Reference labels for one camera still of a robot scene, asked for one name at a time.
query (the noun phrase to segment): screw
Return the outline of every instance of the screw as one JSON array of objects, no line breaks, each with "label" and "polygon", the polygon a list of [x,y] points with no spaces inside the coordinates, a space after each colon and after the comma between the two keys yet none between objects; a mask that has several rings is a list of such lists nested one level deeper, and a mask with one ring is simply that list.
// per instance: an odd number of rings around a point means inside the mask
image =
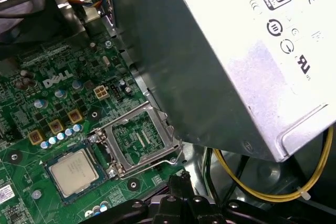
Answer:
[{"label": "screw", "polygon": [[235,203],[235,202],[230,202],[229,203],[229,207],[231,207],[231,208],[238,208],[239,205],[237,203]]},{"label": "screw", "polygon": [[136,202],[132,207],[139,208],[139,207],[142,207],[142,205],[139,202]]},{"label": "screw", "polygon": [[92,135],[92,136],[89,136],[88,139],[91,143],[95,143],[97,141],[98,137],[97,137],[97,135]]},{"label": "screw", "polygon": [[109,171],[109,177],[110,177],[110,178],[114,178],[114,177],[116,177],[116,175],[117,175],[116,170],[111,169],[111,170]]},{"label": "screw", "polygon": [[167,199],[167,201],[169,201],[169,202],[174,202],[174,201],[176,201],[176,199],[175,199],[173,196],[170,196],[170,197]]},{"label": "screw", "polygon": [[195,202],[200,202],[200,201],[202,201],[202,198],[199,197],[199,196],[196,196],[196,197],[194,198],[194,201],[195,201]]},{"label": "screw", "polygon": [[33,191],[33,193],[31,194],[31,197],[33,199],[39,199],[41,197],[42,193],[40,190],[36,190],[36,191]]},{"label": "screw", "polygon": [[106,46],[106,48],[111,48],[112,47],[112,42],[110,40],[105,41],[105,46]]}]

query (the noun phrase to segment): blue capacitor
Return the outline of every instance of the blue capacitor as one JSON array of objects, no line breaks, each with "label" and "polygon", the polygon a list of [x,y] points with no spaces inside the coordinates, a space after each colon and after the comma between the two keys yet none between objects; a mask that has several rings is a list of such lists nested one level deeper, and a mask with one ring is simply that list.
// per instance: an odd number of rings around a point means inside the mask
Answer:
[{"label": "blue capacitor", "polygon": [[58,142],[58,139],[54,136],[52,136],[51,138],[49,138],[48,143],[53,145],[56,144]]},{"label": "blue capacitor", "polygon": [[38,109],[44,109],[48,106],[48,102],[43,99],[37,99],[34,101],[34,106]]},{"label": "blue capacitor", "polygon": [[57,134],[57,139],[60,140],[60,141],[66,139],[66,138],[67,138],[67,136],[63,132],[60,132],[60,133]]},{"label": "blue capacitor", "polygon": [[41,144],[40,144],[40,146],[41,146],[41,148],[42,149],[47,149],[47,148],[49,148],[49,143],[48,142],[42,142]]},{"label": "blue capacitor", "polygon": [[81,132],[83,130],[83,126],[81,124],[75,124],[73,127],[72,127],[73,131],[76,133],[76,132]]},{"label": "blue capacitor", "polygon": [[66,98],[67,97],[67,92],[63,89],[56,89],[55,90],[55,96],[57,98]]},{"label": "blue capacitor", "polygon": [[72,136],[72,135],[74,134],[74,130],[73,130],[73,129],[66,129],[66,130],[65,130],[65,134],[66,134],[67,136]]},{"label": "blue capacitor", "polygon": [[95,206],[92,211],[94,216],[100,214],[100,206]]},{"label": "blue capacitor", "polygon": [[73,89],[78,90],[78,91],[82,90],[83,89],[83,83],[79,80],[74,80],[72,82],[72,87],[73,87]]},{"label": "blue capacitor", "polygon": [[100,212],[105,212],[105,211],[107,211],[107,206],[101,205],[100,206]]}]

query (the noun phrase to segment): dell logo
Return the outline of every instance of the dell logo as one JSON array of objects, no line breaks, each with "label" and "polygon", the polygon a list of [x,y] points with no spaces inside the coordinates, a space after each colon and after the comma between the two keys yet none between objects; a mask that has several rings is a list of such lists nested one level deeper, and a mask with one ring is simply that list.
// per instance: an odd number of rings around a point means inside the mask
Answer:
[{"label": "dell logo", "polygon": [[73,77],[72,73],[69,73],[68,70],[64,71],[64,75],[63,73],[59,73],[56,76],[53,76],[51,79],[46,79],[43,81],[44,87],[46,87],[46,89],[50,88],[51,86],[53,86],[54,84],[58,84],[60,81],[64,81],[70,77]]}]

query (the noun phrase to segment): computer motherboard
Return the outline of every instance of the computer motherboard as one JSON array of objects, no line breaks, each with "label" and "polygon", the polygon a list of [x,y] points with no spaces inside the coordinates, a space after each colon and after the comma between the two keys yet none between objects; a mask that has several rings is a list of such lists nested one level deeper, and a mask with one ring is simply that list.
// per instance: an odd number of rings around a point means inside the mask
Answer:
[{"label": "computer motherboard", "polygon": [[181,170],[163,113],[107,32],[8,59],[0,76],[0,223],[79,223]]}]

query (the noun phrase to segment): cable tie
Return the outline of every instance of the cable tie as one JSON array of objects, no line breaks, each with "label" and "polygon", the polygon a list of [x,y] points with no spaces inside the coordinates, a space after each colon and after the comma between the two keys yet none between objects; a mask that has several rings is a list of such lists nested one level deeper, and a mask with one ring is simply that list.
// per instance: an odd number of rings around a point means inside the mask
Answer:
[{"label": "cable tie", "polygon": [[302,190],[301,187],[297,187],[297,189],[300,191],[300,195],[304,200],[310,200],[311,196],[307,191]]}]

